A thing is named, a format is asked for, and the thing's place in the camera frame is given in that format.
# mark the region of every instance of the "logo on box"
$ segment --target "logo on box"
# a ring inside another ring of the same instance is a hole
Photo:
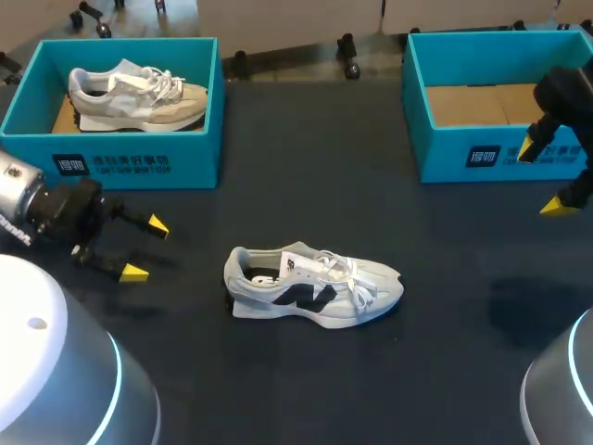
[[[473,146],[465,162],[466,167],[494,167],[500,146]]]
[[[88,176],[89,168],[82,155],[52,155],[62,176]]]

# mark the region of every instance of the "grey sneaker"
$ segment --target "grey sneaker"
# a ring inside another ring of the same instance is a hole
[[[174,132],[201,121],[208,105],[206,88],[183,81],[123,59],[107,72],[72,70],[69,95],[81,115],[81,131]]]
[[[235,248],[224,266],[224,283],[235,317],[300,315],[329,329],[383,315],[404,291],[400,274],[390,267],[303,243],[277,250]]]

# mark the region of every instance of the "sneaker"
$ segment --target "sneaker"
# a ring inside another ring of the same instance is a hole
[[[107,72],[72,70],[69,96],[82,132],[175,132],[197,125],[208,104],[206,88],[183,81],[123,59]]]
[[[383,315],[404,291],[390,267],[303,243],[277,250],[235,248],[224,266],[224,283],[235,317],[300,315],[328,329]]]

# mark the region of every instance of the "teal box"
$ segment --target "teal box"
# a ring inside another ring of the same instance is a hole
[[[207,87],[203,131],[51,134],[70,71],[107,71],[123,58]],[[216,39],[42,41],[0,127],[0,139],[9,154],[42,169],[49,184],[86,175],[106,189],[213,188],[224,94]]]
[[[519,163],[528,125],[437,127],[426,88],[537,83],[554,66],[580,68],[591,57],[580,31],[411,34],[402,97],[421,181],[574,179],[586,157],[569,128],[536,163]]]

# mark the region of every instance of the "open box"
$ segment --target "open box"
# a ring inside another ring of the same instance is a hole
[[[586,158],[566,127],[535,163],[516,159],[543,115],[535,84],[554,66],[580,68],[591,57],[580,31],[411,34],[402,94],[422,182],[575,178]]]
[[[176,133],[52,133],[63,111],[70,71],[107,71],[123,58],[207,87],[204,127]],[[49,184],[88,176],[106,189],[213,188],[224,88],[216,39],[42,41],[0,127],[0,138],[9,154],[42,169]]]

